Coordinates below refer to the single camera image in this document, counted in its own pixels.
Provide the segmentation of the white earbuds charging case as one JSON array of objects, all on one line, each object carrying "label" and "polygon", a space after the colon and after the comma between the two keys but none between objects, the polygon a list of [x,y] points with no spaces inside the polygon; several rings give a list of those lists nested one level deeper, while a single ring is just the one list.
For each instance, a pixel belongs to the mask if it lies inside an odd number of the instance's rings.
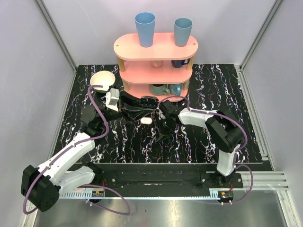
[{"label": "white earbuds charging case", "polygon": [[143,117],[140,119],[141,124],[150,125],[153,122],[153,119],[150,117]]}]

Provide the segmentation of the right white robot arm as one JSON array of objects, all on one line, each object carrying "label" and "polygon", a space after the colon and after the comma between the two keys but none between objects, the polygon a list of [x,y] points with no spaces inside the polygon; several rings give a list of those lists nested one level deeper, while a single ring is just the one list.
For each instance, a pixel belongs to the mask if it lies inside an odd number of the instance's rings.
[{"label": "right white robot arm", "polygon": [[245,130],[228,111],[203,111],[190,107],[177,107],[169,100],[158,104],[159,116],[156,120],[158,141],[168,139],[176,125],[194,125],[207,129],[211,139],[219,149],[214,182],[226,187],[235,173],[235,153],[247,139]]}]

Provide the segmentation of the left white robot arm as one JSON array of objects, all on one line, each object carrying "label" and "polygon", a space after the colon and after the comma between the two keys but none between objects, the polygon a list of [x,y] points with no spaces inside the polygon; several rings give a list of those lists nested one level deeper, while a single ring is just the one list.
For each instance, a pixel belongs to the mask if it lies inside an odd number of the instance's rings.
[{"label": "left white robot arm", "polygon": [[83,185],[98,187],[102,183],[102,170],[93,163],[83,164],[79,169],[67,170],[82,156],[93,150],[97,143],[109,133],[108,122],[126,118],[136,122],[158,107],[158,98],[143,96],[136,98],[125,91],[112,88],[106,94],[106,106],[99,107],[92,94],[91,104],[81,110],[82,130],[74,139],[49,160],[38,167],[27,166],[22,173],[21,194],[25,197],[23,212],[30,201],[35,210],[49,210],[59,197]]}]

